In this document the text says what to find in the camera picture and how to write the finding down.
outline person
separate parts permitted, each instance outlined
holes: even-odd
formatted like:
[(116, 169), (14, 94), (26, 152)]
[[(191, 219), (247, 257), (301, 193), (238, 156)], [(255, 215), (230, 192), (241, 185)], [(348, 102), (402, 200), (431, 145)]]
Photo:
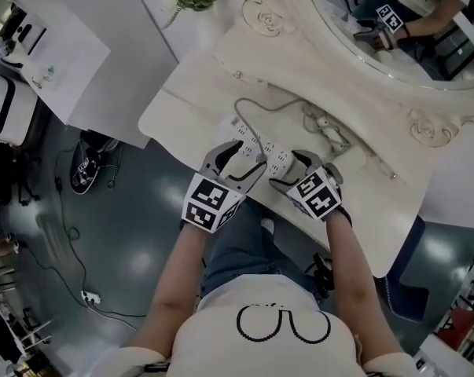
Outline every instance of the person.
[(210, 235), (185, 223), (134, 340), (91, 375), (146, 376), (169, 359), (169, 377), (417, 375), (349, 218), (342, 208), (325, 216), (337, 317), (320, 310), (308, 280), (274, 245), (273, 222), (248, 201), (215, 235), (193, 314)]
[[(378, 18), (377, 9), (389, 5), (404, 22), (394, 33), (397, 45), (410, 53), (417, 38), (440, 32), (469, 3), (469, 0), (365, 0), (355, 11), (358, 20)], [(375, 38), (373, 47), (383, 49), (384, 43)]]

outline mirror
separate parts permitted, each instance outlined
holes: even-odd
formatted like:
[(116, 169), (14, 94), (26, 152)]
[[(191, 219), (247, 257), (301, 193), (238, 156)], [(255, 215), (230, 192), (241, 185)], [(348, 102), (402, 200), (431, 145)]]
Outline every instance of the mirror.
[[(422, 86), (444, 82), (446, 89), (474, 88), (474, 0), (312, 2), (319, 21), (328, 25), (340, 43), (377, 70), (394, 78), (406, 75), (403, 78), (411, 77)], [(448, 6), (441, 10), (445, 18), (428, 17), (441, 2)], [(463, 8), (449, 20), (448, 8), (452, 2)], [(430, 20), (417, 25), (417, 20), (424, 17)], [(409, 28), (414, 33), (430, 35), (408, 38)], [(395, 44), (395, 48), (385, 49), (382, 44), (385, 47)]]

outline red object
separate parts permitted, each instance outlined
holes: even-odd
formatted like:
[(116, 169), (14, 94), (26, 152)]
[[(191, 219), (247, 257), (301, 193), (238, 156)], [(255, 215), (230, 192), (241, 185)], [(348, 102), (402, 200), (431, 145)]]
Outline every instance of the red object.
[(450, 311), (452, 329), (441, 328), (437, 337), (451, 349), (457, 351), (464, 342), (465, 337), (474, 326), (474, 311), (466, 309), (453, 309)]

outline table top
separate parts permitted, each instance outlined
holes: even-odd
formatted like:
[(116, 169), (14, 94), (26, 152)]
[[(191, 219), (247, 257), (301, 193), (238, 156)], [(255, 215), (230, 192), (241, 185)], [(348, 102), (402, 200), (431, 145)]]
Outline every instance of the table top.
[[(76, 16), (59, 28), (48, 27), (20, 73), (65, 124), (91, 79), (111, 50)], [(40, 83), (54, 68), (52, 85)]]
[[(139, 129), (185, 165), (198, 170), (207, 152), (217, 145), (220, 122), (234, 115), (233, 103), (237, 98), (250, 97), (272, 108), (295, 97), (263, 84), (238, 81), (215, 58), (191, 53), (147, 107), (139, 120)], [(260, 133), (280, 146), (308, 149), (323, 158), (325, 147), (321, 138), (305, 131), (297, 107), (269, 113), (248, 106), (243, 113)], [(374, 276), (385, 276), (391, 268), (417, 216), (426, 185), (421, 182), (421, 186), (412, 186), (400, 178), (391, 180), (374, 158), (368, 158), (366, 166), (342, 185), (344, 206), (352, 216), (355, 233)], [(269, 186), (265, 177), (256, 183), (249, 196), (329, 249), (325, 224), (299, 212)]]

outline power strip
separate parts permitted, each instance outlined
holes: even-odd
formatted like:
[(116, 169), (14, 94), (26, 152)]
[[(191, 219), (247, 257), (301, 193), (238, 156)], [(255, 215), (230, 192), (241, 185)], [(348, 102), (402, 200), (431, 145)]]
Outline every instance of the power strip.
[(81, 297), (83, 298), (84, 302), (91, 302), (96, 305), (101, 304), (101, 297), (96, 293), (81, 291)]
[[(268, 178), (282, 178), (294, 162), (294, 156), (290, 151), (275, 144), (258, 130), (255, 129), (255, 132), (261, 140), (268, 161), (265, 176)], [(257, 157), (261, 153), (258, 141), (238, 116), (226, 118), (219, 124), (216, 140), (218, 144), (242, 140), (244, 144), (238, 153), (247, 160), (257, 163)]]

